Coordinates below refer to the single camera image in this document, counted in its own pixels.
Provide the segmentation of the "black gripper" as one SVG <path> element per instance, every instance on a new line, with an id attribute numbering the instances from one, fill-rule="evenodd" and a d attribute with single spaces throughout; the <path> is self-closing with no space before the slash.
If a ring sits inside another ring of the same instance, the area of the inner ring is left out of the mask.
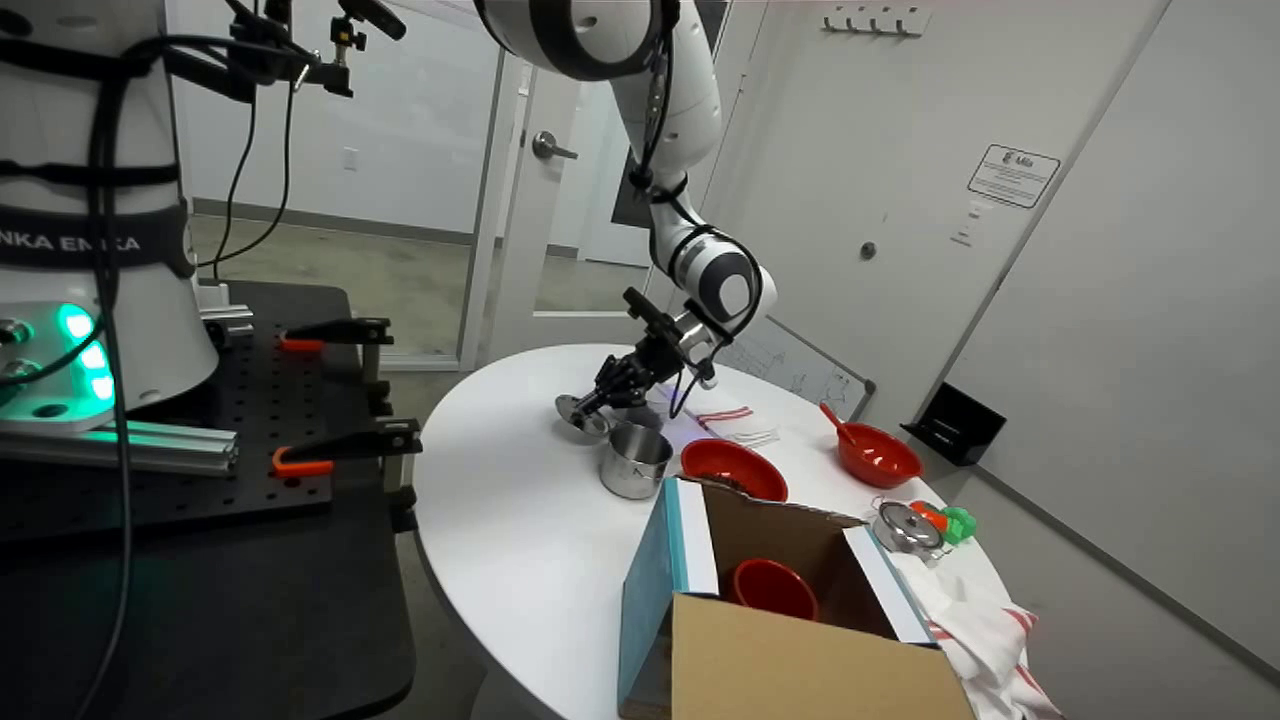
<path id="1" fill-rule="evenodd" d="M 686 368 L 713 373 L 723 330 L 695 306 L 659 312 L 640 289 L 623 293 L 627 315 L 644 323 L 644 334 L 627 357 L 610 357 L 596 373 L 596 388 L 582 396 L 576 421 L 592 421 L 603 407 L 627 403 L 632 388 L 653 388 Z"/>

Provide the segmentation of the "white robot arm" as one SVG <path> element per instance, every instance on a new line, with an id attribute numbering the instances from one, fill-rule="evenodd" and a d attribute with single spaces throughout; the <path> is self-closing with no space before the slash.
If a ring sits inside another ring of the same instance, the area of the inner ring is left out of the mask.
<path id="1" fill-rule="evenodd" d="M 693 169 L 720 144 L 723 104 L 695 0 L 471 0 L 483 33 L 512 55 L 565 79 L 603 79 L 627 130 L 623 182 L 644 203 L 647 260 L 681 293 L 659 312 L 640 289 L 623 306 L 644 323 L 627 357 L 610 357 L 583 396 L 556 412 L 588 429 L 640 407 L 675 375 L 713 381 L 718 359 L 776 300 L 765 260 L 689 199 Z"/>

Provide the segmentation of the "white robot base green light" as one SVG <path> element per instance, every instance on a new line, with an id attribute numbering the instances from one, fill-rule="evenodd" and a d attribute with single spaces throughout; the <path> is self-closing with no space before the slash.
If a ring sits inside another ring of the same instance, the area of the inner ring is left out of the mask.
<path id="1" fill-rule="evenodd" d="M 165 0 L 0 0 L 6 422 L 75 429 L 200 388 Z"/>

